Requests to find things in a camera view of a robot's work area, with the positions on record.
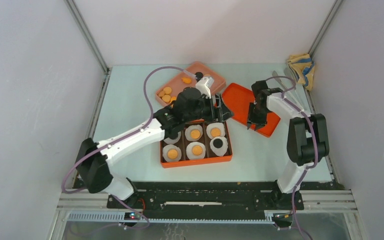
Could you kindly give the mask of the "orange tin lid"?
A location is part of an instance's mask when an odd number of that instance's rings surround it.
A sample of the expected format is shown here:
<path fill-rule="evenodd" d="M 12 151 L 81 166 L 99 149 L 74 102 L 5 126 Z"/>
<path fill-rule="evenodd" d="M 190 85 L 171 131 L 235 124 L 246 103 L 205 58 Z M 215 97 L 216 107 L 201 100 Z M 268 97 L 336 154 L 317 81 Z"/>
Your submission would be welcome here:
<path fill-rule="evenodd" d="M 232 117 L 238 123 L 247 126 L 247 117 L 249 105 L 254 102 L 253 92 L 237 83 L 231 83 L 222 93 L 225 105 L 233 112 Z M 280 123 L 281 119 L 278 115 L 270 112 L 267 115 L 267 124 L 258 129 L 256 132 L 267 138 L 270 138 Z"/>

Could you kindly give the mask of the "metal serving tongs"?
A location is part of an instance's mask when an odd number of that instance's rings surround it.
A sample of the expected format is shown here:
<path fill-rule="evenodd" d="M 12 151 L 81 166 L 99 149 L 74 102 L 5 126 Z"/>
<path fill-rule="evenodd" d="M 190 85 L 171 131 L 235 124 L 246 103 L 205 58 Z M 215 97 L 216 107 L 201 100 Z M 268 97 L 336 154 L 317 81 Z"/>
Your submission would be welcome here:
<path fill-rule="evenodd" d="M 290 80 L 283 77 L 279 77 L 279 74 L 275 70 L 273 70 L 271 74 L 274 77 L 274 80 L 280 85 L 283 90 L 287 90 L 288 88 L 291 88 L 293 86 Z M 295 80 L 292 71 L 288 67 L 285 67 L 283 69 L 283 76 Z M 299 95 L 298 87 L 288 91 L 285 95 L 288 99 L 290 99 L 290 101 L 294 102 L 301 109 L 307 109 L 307 106 L 304 102 L 304 98 Z"/>

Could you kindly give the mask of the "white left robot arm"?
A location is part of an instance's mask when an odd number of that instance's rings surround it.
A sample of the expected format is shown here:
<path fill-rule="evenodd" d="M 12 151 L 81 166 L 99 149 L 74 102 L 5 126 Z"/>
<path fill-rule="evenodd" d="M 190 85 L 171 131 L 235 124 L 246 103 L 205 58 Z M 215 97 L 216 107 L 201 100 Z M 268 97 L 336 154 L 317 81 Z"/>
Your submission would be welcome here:
<path fill-rule="evenodd" d="M 85 139 L 79 147 L 75 169 L 89 193 L 108 193 L 125 208 L 133 208 L 138 194 L 127 177 L 112 173 L 122 158 L 152 143 L 173 138 L 189 122 L 223 123 L 233 117 L 222 96 L 206 96 L 194 87 L 180 92 L 172 103 L 151 114 L 150 119 L 118 136 L 101 142 Z"/>

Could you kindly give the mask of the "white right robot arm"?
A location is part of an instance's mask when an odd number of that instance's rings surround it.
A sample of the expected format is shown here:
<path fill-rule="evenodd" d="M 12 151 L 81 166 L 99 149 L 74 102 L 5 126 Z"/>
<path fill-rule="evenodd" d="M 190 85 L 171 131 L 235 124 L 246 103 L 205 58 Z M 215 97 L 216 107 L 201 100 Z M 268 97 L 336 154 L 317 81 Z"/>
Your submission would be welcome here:
<path fill-rule="evenodd" d="M 270 196 L 275 208 L 284 209 L 295 201 L 295 194 L 308 171 L 330 152 L 327 121 L 323 114 L 312 114 L 298 107 L 287 98 L 287 90 L 268 87 L 266 80 L 256 81 L 251 90 L 254 101 L 248 108 L 248 128 L 263 128 L 268 123 L 269 113 L 275 113 L 288 123 L 286 151 L 289 161 Z"/>

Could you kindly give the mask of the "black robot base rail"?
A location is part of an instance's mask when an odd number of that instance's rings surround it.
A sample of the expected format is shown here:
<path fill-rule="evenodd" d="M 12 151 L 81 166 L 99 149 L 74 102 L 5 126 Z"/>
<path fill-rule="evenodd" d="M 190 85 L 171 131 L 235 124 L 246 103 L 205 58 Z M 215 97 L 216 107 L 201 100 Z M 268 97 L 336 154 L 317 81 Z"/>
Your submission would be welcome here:
<path fill-rule="evenodd" d="M 292 197 L 273 181 L 139 182 L 127 205 L 155 221 L 268 221 L 269 214 L 339 211 L 353 201 L 335 181 L 304 182 Z"/>

